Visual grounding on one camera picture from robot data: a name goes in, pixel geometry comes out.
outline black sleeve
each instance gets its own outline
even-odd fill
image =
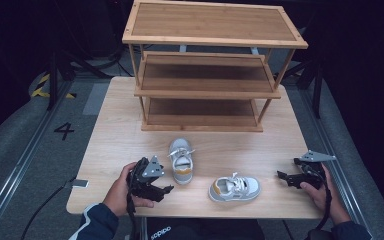
[[[69,240],[110,240],[117,227],[117,216],[105,204],[90,205],[83,212],[80,228]]]
[[[335,240],[369,240],[372,236],[366,228],[356,224],[353,221],[343,222],[332,228],[332,234]]]

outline shoe lace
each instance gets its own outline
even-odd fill
[[[173,152],[171,152],[167,157],[173,156],[175,154],[178,154],[177,157],[182,157],[182,156],[187,156],[193,152],[195,152],[195,149],[193,149],[192,151],[189,151],[186,148],[178,148],[178,149],[174,150]]]
[[[241,192],[246,189],[246,183],[244,178],[236,177],[237,174],[237,172],[233,173],[233,176],[229,177],[228,179],[235,185],[234,191]]]

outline sleeve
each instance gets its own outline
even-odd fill
[[[84,210],[80,228],[69,240],[110,240],[117,227],[117,216],[105,204],[93,204]]]
[[[369,240],[372,236],[366,228],[353,222],[343,222],[332,228],[332,234],[335,240]]]

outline hand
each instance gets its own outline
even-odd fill
[[[123,170],[120,173],[120,177],[115,180],[103,201],[103,204],[105,204],[117,217],[121,217],[127,213],[126,197],[129,191],[129,187],[127,185],[126,179],[135,165],[136,163],[133,162],[123,167]],[[154,207],[154,202],[149,199],[135,196],[132,196],[132,199],[135,207]]]
[[[323,167],[325,174],[326,174],[327,186],[329,187],[329,190],[332,194],[332,202],[330,205],[330,218],[332,219],[332,221],[335,225],[342,223],[342,222],[351,221],[349,214],[342,207],[341,201],[339,199],[338,191],[332,182],[332,178],[330,176],[329,171],[327,170],[327,168],[323,164],[322,164],[322,167]],[[300,184],[300,186],[311,197],[314,204],[316,204],[316,206],[324,212],[325,207],[326,207],[326,189],[325,189],[325,186],[322,185],[322,187],[318,190],[316,188],[314,188],[311,184],[306,183],[306,182],[302,182]]]

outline floor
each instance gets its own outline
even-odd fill
[[[147,47],[148,50],[179,50],[179,46]],[[192,46],[188,46],[188,51],[250,53],[247,48]],[[284,51],[274,51],[270,60],[272,72],[279,70],[284,56]],[[89,62],[99,67],[107,59]],[[131,75],[128,51],[122,52],[119,64],[102,71],[112,76]],[[33,80],[30,93],[36,90],[43,77],[46,78],[46,73]],[[296,80],[290,77],[282,84],[287,89],[308,148],[337,156],[338,162],[330,164],[329,169],[345,206],[354,221],[368,228],[373,239],[384,239],[383,198],[358,155],[328,87],[323,84],[321,119],[317,119],[310,107],[312,86],[299,90]],[[70,189],[61,187],[77,174],[109,82],[110,79],[96,78],[87,71],[77,71],[72,82],[59,78],[59,96],[63,97],[52,110],[46,110],[49,98],[32,96],[29,103],[1,125],[0,239],[20,239],[35,211],[58,190],[37,214],[25,232],[25,239],[68,239],[77,230],[80,216],[70,215],[65,209]],[[49,83],[41,91],[48,92]],[[65,134],[64,130],[74,131]],[[266,239],[304,239],[319,220],[259,219],[259,222]],[[284,223],[293,238],[288,235]],[[114,239],[124,239],[130,226],[130,220],[122,217]]]

